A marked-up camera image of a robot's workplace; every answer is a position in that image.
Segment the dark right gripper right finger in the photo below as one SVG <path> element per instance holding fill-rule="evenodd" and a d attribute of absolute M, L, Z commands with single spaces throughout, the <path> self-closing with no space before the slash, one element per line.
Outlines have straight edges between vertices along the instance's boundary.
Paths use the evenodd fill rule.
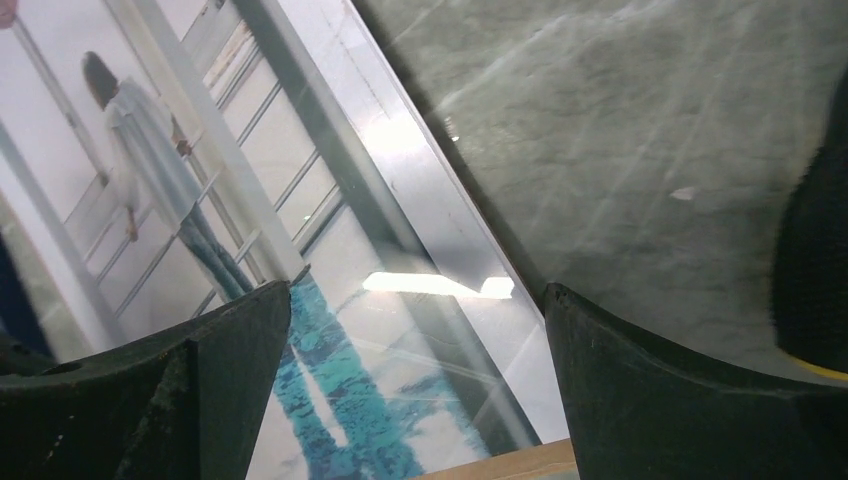
<path fill-rule="evenodd" d="M 843 479 L 847 391 L 720 361 L 559 283 L 547 337 L 583 479 Z"/>

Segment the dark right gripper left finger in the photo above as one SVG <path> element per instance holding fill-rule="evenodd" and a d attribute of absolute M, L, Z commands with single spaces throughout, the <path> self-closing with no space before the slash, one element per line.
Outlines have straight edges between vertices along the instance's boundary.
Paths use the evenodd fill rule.
<path fill-rule="evenodd" d="M 290 290 L 57 363 L 1 338 L 5 479 L 242 479 L 286 346 Z"/>

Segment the brown frame backing board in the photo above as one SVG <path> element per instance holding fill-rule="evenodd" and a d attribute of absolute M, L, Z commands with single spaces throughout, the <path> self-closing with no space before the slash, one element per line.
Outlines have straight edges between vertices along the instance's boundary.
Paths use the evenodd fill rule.
<path fill-rule="evenodd" d="M 578 478 L 577 462 L 569 439 L 418 476 L 418 479 L 449 480 Z"/>

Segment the black yellow screwdriver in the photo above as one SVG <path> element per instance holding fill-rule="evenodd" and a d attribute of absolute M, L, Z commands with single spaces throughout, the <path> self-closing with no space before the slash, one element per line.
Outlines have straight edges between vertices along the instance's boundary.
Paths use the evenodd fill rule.
<path fill-rule="evenodd" d="M 773 256 L 770 313 L 780 350 L 817 375 L 847 378 L 847 79 L 788 198 Z"/>

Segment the photo print with balloons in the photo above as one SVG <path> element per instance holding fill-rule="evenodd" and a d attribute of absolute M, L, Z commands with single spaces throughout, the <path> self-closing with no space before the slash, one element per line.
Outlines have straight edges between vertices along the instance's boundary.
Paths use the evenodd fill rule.
<path fill-rule="evenodd" d="M 344 112 L 229 1 L 1 5 L 2 239 L 57 363 L 257 288 L 286 346 L 242 479 L 405 479 L 567 439 L 539 316 L 488 248 L 419 241 Z"/>

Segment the blue wooden picture frame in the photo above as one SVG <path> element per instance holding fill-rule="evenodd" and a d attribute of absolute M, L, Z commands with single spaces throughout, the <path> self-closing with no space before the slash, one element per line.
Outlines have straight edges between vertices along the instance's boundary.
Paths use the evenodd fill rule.
<path fill-rule="evenodd" d="M 6 333 L 25 347 L 54 359 L 4 239 L 1 239 L 1 324 Z"/>

